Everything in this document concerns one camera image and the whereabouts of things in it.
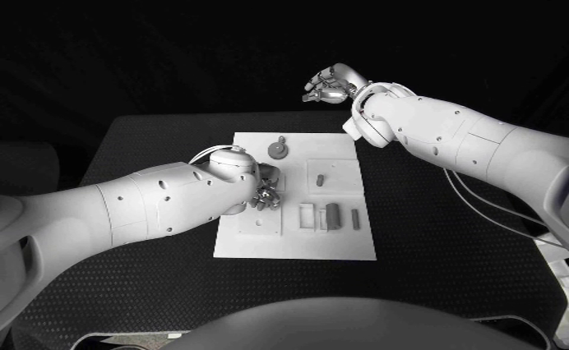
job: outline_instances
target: small object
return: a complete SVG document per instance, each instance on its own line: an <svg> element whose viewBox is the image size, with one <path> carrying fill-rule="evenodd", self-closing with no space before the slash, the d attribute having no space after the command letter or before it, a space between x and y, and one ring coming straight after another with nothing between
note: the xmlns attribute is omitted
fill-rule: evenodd
<svg viewBox="0 0 569 350"><path fill-rule="evenodd" d="M269 146L269 157L283 159L287 156L287 146L284 145L284 136L279 136L279 141Z"/></svg>
<svg viewBox="0 0 569 350"><path fill-rule="evenodd" d="M326 223L326 210L319 209L318 210L318 228L316 231L319 233L326 233L328 232L328 223Z"/></svg>
<svg viewBox="0 0 569 350"><path fill-rule="evenodd" d="M315 205L299 204L299 231L315 230Z"/></svg>
<svg viewBox="0 0 569 350"><path fill-rule="evenodd" d="M341 229L341 208L338 204L326 205L326 226L328 229Z"/></svg>
<svg viewBox="0 0 569 350"><path fill-rule="evenodd" d="M360 215L357 209L352 209L352 225L355 230L360 229Z"/></svg>

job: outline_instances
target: table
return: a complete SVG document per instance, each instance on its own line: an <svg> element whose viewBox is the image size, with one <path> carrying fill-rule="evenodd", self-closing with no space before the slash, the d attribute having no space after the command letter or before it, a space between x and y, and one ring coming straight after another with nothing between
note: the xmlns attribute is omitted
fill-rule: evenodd
<svg viewBox="0 0 569 350"><path fill-rule="evenodd" d="M82 185L188 162L237 131L342 132L347 119L336 111L120 117ZM566 296L533 241L466 208L442 169L397 142L377 149L358 140L355 147L377 261L214 259L215 220L68 269L16 320L16 349L69 348L91 333L188 331L253 306L322 296L384 298L466 318L517 315L552 337ZM472 179L468 185L508 205L503 191Z"/></svg>

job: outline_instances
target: cable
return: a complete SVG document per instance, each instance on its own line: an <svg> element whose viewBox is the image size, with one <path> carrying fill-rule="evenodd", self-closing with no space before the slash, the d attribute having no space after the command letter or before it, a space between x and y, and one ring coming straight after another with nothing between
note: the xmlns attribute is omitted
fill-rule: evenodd
<svg viewBox="0 0 569 350"><path fill-rule="evenodd" d="M205 155L208 155L209 153L214 153L214 151L221 150L221 149L227 149L227 148L234 148L234 147L240 147L240 146L234 146L234 145L218 145L214 147L209 147L208 149L205 149L201 153L198 153L195 155L195 157L189 160L189 163L193 163L198 159L201 159Z"/></svg>
<svg viewBox="0 0 569 350"><path fill-rule="evenodd" d="M466 184L462 182L462 179L459 178L459 174L458 174L455 171L452 171L452 172L453 172L453 176L459 179L459 184L466 188L466 191L468 191L482 202L485 202L487 204L490 204L490 206L492 206L494 208L498 208L498 209L504 210L507 213L516 214L517 216L523 217L524 219L533 221L536 224L540 224L540 225L543 225L544 227L547 227L546 224L542 223L539 220L536 220L533 217L526 216L524 214L516 212L514 210L510 210L510 209L505 208L504 206L495 205L490 200L485 200L485 199L484 199L484 198L482 198L482 197L466 187Z"/></svg>
<svg viewBox="0 0 569 350"><path fill-rule="evenodd" d="M459 198L462 199L462 201L465 202L465 204L471 207L471 209L495 225L498 225L498 227L503 227L504 229L507 229L508 231L511 231L513 233L517 233L518 235L521 235L523 237L529 237L530 239L533 239L534 241L540 241L543 243L547 243L552 246L560 247L562 249L565 249L565 247L562 245L559 245L557 243L549 242L544 239L539 238L539 237L533 237L531 235L527 235L526 233L520 232L517 229L513 229L510 227L507 227L504 224L498 223L497 221L494 221L482 212L479 212L477 210L477 208L471 205L471 203L466 201L466 198L462 196L462 194L459 193L459 190L456 189L456 186L453 185L453 181L451 180L451 177L448 176L448 170L446 168L443 168L445 170L445 175L446 175L446 179L448 182L451 183L451 187L453 188L453 192L456 192L456 195L459 196Z"/></svg>

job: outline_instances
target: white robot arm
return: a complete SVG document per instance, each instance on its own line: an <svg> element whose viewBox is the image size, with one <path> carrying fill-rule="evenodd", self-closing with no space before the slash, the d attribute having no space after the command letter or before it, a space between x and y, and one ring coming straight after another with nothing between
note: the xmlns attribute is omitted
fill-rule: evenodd
<svg viewBox="0 0 569 350"><path fill-rule="evenodd" d="M0 196L0 330L53 278L94 254L176 235L238 214L248 202L258 210L279 208L279 169L237 146L204 152L201 165L195 158L52 194Z"/></svg>
<svg viewBox="0 0 569 350"><path fill-rule="evenodd" d="M303 101L354 99L344 130L377 147L397 140L409 153L511 192L569 247L569 138L507 124L458 104L373 83L344 64L310 79Z"/></svg>

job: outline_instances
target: white paper sheet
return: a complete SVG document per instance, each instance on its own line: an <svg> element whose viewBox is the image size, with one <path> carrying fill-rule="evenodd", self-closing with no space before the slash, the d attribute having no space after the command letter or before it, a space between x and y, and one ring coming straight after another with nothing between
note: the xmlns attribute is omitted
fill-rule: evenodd
<svg viewBox="0 0 569 350"><path fill-rule="evenodd" d="M267 148L284 136L287 144L287 157L274 160L269 157ZM309 260L375 260L374 239L371 237L370 221L367 216L365 198L362 194L318 195L309 194L308 161L310 167L319 166L312 161L357 160L354 140L347 134L287 134L287 133L235 133L234 145L245 148L254 159L279 167L286 177L284 191L282 194L280 215L270 210L248 208L235 216L222 216L217 233L215 252L217 258L277 258ZM352 178L361 184L360 165L354 162L349 168L357 171ZM334 172L328 174L332 183ZM341 229L326 232L299 231L300 204L315 205L316 221L321 210L326 204L336 203L341 207ZM354 230L351 209L358 210L361 229ZM280 219L280 233L271 230L261 233L258 227L269 223L276 225Z"/></svg>

